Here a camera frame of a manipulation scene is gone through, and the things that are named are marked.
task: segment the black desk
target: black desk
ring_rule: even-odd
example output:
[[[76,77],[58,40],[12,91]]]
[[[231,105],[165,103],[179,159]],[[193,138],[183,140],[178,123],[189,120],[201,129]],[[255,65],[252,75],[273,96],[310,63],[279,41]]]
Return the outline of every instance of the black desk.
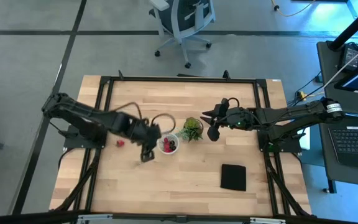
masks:
[[[324,83],[326,83],[337,72],[340,52],[333,52],[328,49],[327,43],[317,43],[321,74]],[[342,78],[345,74],[339,74],[337,78]],[[347,113],[358,113],[358,95],[349,91],[337,90],[334,85],[329,85],[325,89],[326,97],[338,100]],[[358,122],[358,118],[347,117],[342,124]],[[328,128],[334,124],[320,124],[321,142],[323,145],[324,165],[328,178],[330,193],[336,193],[334,180],[358,184],[358,168],[344,166],[338,163],[334,148],[329,137]]]

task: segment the wooden tabletop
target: wooden tabletop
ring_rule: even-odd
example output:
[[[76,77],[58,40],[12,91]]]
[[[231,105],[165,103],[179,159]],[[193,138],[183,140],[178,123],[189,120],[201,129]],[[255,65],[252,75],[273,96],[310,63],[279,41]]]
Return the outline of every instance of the wooden tabletop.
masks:
[[[84,76],[79,102],[94,106],[99,80],[100,76]],[[287,104],[281,81],[267,80],[267,85],[272,108],[285,107]],[[251,84],[116,81],[110,109],[135,101],[143,117],[151,119],[159,113],[172,114],[177,121],[175,132],[179,132],[186,118],[199,118],[202,111],[211,110],[222,98],[230,97],[238,98],[244,108],[255,107]],[[123,111],[137,116],[134,107]],[[156,119],[156,122],[162,130],[172,127],[172,122],[167,118]],[[203,140],[189,143],[181,141],[173,155],[162,154],[156,148],[155,159],[144,164],[140,162],[139,146],[126,141],[124,147],[117,148],[114,143],[119,138],[108,134],[106,147],[101,154],[91,210],[271,216],[267,175],[256,131],[220,128],[219,140],[212,142],[206,135],[206,129]],[[50,208],[59,206],[76,185],[83,155],[84,149],[75,149],[62,160]],[[310,213],[299,161],[291,154],[280,155],[287,188],[303,209]],[[222,164],[247,167],[246,192],[220,188]],[[278,207],[282,212],[279,192],[276,186]],[[86,193],[87,186],[81,208],[85,206]]]

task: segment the potted plant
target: potted plant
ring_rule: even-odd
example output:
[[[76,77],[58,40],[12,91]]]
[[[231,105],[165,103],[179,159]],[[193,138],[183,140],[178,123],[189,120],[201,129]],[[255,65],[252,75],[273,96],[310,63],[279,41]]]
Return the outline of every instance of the potted plant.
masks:
[[[187,118],[183,129],[178,133],[178,136],[183,140],[199,140],[202,139],[202,133],[204,131],[204,126],[202,122],[196,118]]]

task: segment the office chair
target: office chair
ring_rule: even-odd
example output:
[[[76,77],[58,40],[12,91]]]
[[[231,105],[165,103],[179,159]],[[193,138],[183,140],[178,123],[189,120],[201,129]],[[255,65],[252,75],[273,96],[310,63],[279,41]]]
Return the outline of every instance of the office chair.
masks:
[[[181,45],[185,56],[185,67],[190,68],[191,63],[187,57],[186,40],[204,42],[207,49],[212,45],[209,40],[194,36],[210,22],[216,20],[212,0],[150,0],[150,2],[153,9],[149,11],[149,14],[158,20],[160,38],[164,37],[164,31],[173,36],[165,41],[154,52],[154,55],[159,57],[161,49],[176,41]]]

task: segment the small bowl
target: small bowl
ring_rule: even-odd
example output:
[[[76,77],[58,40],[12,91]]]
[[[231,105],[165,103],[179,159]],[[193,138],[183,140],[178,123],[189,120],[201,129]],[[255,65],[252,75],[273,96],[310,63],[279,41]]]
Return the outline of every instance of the small bowl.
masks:
[[[164,139],[167,138],[168,141],[174,141],[175,142],[175,145],[176,145],[176,149],[172,152],[165,152],[164,151]],[[179,138],[178,136],[174,135],[174,134],[166,134],[164,136],[162,136],[162,138],[160,138],[158,140],[158,148],[160,149],[160,151],[166,155],[172,155],[174,154],[175,152],[177,152],[179,150]]]

